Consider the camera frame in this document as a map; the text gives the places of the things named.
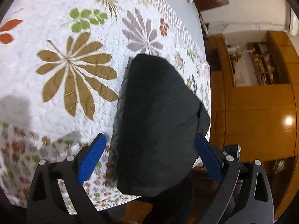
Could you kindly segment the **black padded pants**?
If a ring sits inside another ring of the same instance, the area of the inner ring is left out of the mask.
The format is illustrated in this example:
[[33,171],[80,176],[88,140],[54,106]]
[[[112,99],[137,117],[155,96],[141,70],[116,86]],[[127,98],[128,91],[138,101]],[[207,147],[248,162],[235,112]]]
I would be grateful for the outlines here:
[[117,150],[117,189],[154,197],[180,183],[198,158],[195,137],[210,116],[203,102],[165,59],[131,62]]

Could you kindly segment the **wooden wardrobe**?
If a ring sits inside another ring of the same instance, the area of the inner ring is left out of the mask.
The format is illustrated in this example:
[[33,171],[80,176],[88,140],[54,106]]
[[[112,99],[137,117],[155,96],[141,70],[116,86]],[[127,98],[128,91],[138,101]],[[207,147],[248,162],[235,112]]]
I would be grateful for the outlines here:
[[241,160],[258,159],[271,185],[275,218],[298,193],[298,52],[280,31],[266,33],[280,84],[225,88],[221,71],[211,74],[211,140],[220,148],[239,145]]

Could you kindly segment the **wooden desk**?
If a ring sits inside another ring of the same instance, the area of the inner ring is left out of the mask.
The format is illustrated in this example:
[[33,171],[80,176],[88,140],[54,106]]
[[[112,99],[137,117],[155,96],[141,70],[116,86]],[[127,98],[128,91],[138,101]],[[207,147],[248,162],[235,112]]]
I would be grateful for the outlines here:
[[225,88],[235,87],[234,71],[223,35],[213,35],[204,41],[205,54],[211,71],[221,71]]

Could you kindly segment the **white air conditioner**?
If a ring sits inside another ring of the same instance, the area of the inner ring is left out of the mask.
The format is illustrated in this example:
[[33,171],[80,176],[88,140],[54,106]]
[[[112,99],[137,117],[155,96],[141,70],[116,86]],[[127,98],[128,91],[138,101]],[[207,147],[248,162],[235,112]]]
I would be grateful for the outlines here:
[[298,33],[298,17],[292,8],[290,8],[290,19],[289,19],[288,31],[291,36],[296,36]]

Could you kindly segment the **wooden wall shelf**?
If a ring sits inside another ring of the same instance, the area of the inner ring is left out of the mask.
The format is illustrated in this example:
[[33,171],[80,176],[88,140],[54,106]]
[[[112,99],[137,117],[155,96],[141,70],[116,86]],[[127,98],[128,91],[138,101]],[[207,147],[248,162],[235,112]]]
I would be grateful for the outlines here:
[[246,48],[254,67],[258,85],[280,84],[277,66],[266,42],[247,43]]

